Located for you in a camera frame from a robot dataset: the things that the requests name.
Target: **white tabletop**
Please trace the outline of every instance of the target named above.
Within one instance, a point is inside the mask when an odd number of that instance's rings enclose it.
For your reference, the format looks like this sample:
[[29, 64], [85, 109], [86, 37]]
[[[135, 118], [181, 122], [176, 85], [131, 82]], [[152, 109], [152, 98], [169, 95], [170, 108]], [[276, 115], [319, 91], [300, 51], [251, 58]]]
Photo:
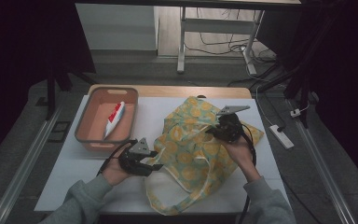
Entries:
[[[56, 210], [63, 203], [67, 190], [80, 179], [88, 182], [94, 178], [103, 161], [110, 155], [109, 152], [88, 151], [75, 139], [75, 129], [88, 98], [88, 95], [84, 96], [80, 104], [72, 127], [63, 144], [62, 151], [34, 209], [35, 211], [51, 212]], [[152, 149], [154, 140], [162, 133], [164, 118], [177, 106], [181, 105], [185, 99], [140, 97], [132, 139], [137, 138], [139, 140], [145, 137], [147, 144]], [[240, 120], [265, 132], [255, 100], [205, 100], [219, 108], [223, 108], [225, 105], [249, 105], [250, 109], [237, 113]], [[255, 146], [255, 149], [259, 173], [266, 178], [273, 189], [280, 189], [286, 201], [288, 201], [266, 135], [262, 137], [260, 142]], [[146, 178], [150, 185], [156, 186], [153, 188], [153, 191], [167, 205], [176, 204], [187, 196], [187, 193], [179, 187], [175, 180], [164, 169], [161, 169], [149, 177], [131, 177], [114, 187], [106, 195], [107, 204], [101, 212], [105, 214], [157, 214], [150, 207], [145, 194]], [[243, 173], [240, 169], [237, 169], [217, 192], [195, 203], [185, 210], [185, 213], [240, 213], [246, 199], [246, 192], [242, 187], [245, 183], [246, 180]]]

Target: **gray sleeve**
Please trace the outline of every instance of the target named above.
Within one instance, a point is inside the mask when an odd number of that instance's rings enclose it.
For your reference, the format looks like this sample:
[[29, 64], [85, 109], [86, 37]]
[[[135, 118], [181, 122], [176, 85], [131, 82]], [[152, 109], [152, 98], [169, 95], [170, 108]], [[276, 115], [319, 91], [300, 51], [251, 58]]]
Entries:
[[281, 191], [271, 189], [264, 177], [243, 187], [251, 199], [249, 214], [255, 223], [296, 223], [292, 208]]
[[104, 195], [111, 189], [102, 175], [88, 184], [79, 180], [69, 188], [64, 203], [40, 223], [92, 223], [104, 205]]

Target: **black backdrop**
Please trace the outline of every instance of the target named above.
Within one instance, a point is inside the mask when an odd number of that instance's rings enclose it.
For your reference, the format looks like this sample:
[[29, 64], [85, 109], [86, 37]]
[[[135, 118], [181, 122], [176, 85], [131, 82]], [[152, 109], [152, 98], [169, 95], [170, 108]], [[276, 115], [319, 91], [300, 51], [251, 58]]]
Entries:
[[314, 57], [316, 111], [358, 167], [358, 0], [349, 0]]
[[0, 0], [0, 143], [52, 66], [95, 72], [74, 2]]

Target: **orange tray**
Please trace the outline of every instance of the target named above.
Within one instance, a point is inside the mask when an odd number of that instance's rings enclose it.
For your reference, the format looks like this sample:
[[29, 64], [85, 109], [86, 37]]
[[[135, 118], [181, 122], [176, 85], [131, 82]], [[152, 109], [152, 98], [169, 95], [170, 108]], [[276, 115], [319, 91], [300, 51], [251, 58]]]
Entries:
[[[108, 117], [115, 106], [126, 107], [116, 128], [103, 139]], [[100, 87], [92, 91], [77, 124], [75, 138], [93, 151], [111, 151], [131, 138], [138, 106], [138, 91], [134, 88]]]

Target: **electrical outlet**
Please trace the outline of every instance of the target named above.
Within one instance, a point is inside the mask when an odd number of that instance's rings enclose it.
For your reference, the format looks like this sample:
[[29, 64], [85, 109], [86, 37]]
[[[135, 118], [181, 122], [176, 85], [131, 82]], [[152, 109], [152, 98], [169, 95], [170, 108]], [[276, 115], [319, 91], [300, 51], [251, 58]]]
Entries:
[[300, 116], [300, 114], [301, 114], [301, 112], [299, 109], [290, 111], [290, 116], [292, 116], [292, 118], [298, 117], [298, 116]]
[[269, 129], [274, 133], [274, 135], [278, 138], [278, 140], [282, 143], [282, 145], [286, 148], [292, 148], [294, 144], [290, 139], [284, 134], [284, 132], [278, 132], [278, 125], [272, 125]]

